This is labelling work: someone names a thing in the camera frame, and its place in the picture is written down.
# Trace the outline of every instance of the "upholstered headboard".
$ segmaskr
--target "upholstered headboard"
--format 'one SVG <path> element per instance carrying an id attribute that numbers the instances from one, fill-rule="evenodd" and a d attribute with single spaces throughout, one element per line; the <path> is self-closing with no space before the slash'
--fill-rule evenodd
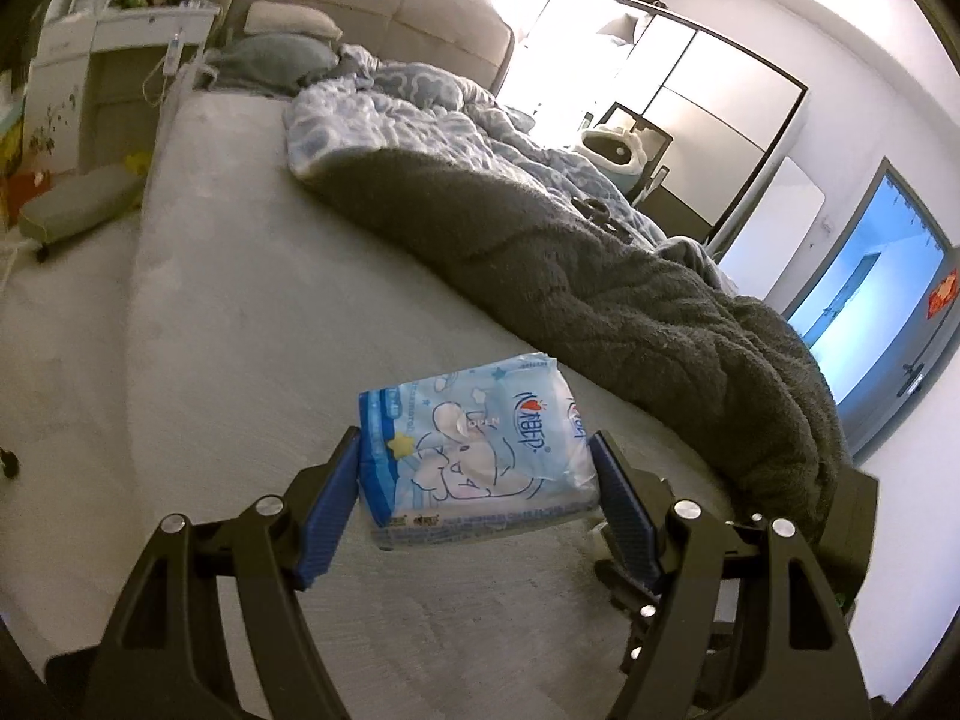
<path id="1" fill-rule="evenodd" d="M 217 0 L 224 15 L 218 39 L 240 34 L 256 0 Z M 269 0 L 323 10 L 383 59 L 427 62 L 496 91 L 506 73 L 514 33 L 491 6 L 474 0 Z"/>

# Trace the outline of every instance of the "blanket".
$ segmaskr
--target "blanket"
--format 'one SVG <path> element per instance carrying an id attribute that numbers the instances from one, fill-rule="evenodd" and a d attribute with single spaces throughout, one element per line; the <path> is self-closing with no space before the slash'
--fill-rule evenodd
<path id="1" fill-rule="evenodd" d="M 341 152 L 313 179 L 345 217 L 671 427 L 726 476 L 741 512 L 819 536 L 848 450 L 826 380 L 775 311 L 557 213 L 529 183 L 448 159 Z"/>
<path id="2" fill-rule="evenodd" d="M 301 181 L 313 181 L 344 152 L 434 154 L 539 191 L 558 212 L 579 215 L 587 202 L 602 204 L 634 245 L 688 263 L 710 285 L 736 291 L 699 242 L 666 237 L 589 159 L 538 146 L 524 131 L 529 122 L 522 115 L 500 107 L 469 79 L 430 65 L 381 62 L 362 47 L 347 46 L 337 68 L 309 74 L 304 83 L 284 114 L 288 164 Z"/>

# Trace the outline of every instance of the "silver screw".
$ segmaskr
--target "silver screw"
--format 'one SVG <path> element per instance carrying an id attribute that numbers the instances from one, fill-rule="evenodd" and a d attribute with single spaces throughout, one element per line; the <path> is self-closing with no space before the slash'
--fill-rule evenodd
<path id="1" fill-rule="evenodd" d="M 774 533 L 784 538 L 791 538 L 797 533 L 797 528 L 788 519 L 775 519 L 773 524 Z"/>
<path id="2" fill-rule="evenodd" d="M 278 498 L 277 495 L 264 495 L 253 507 L 261 517 L 273 517 L 283 511 L 283 498 Z"/>
<path id="3" fill-rule="evenodd" d="M 163 533 L 179 533 L 186 527 L 186 517 L 182 514 L 167 514 L 160 520 L 160 530 Z"/>
<path id="4" fill-rule="evenodd" d="M 703 513 L 700 505 L 694 501 L 677 501 L 673 505 L 673 511 L 677 513 L 677 517 L 683 519 L 696 519 Z"/>

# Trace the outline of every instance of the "patterned comforter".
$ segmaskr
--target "patterned comforter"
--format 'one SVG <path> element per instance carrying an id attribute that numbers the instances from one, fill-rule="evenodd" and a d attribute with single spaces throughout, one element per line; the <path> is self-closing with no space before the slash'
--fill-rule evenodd
<path id="1" fill-rule="evenodd" d="M 432 154 L 541 191 L 570 213 L 579 214 L 577 201 L 598 200 L 635 245 L 736 291 L 700 244 L 666 237 L 586 157 L 539 146 L 520 115 L 473 81 L 431 65 L 381 62 L 358 46 L 343 47 L 341 56 L 339 70 L 307 86 L 284 114 L 287 161 L 304 183 L 315 183 L 338 155 L 381 148 Z"/>

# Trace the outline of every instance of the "blue tissue package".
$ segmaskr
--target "blue tissue package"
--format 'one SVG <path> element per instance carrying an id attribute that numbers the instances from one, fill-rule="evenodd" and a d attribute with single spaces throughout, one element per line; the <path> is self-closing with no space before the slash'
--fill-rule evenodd
<path id="1" fill-rule="evenodd" d="M 570 387 L 545 354 L 360 395 L 360 491 L 378 546 L 553 525 L 600 499 Z"/>

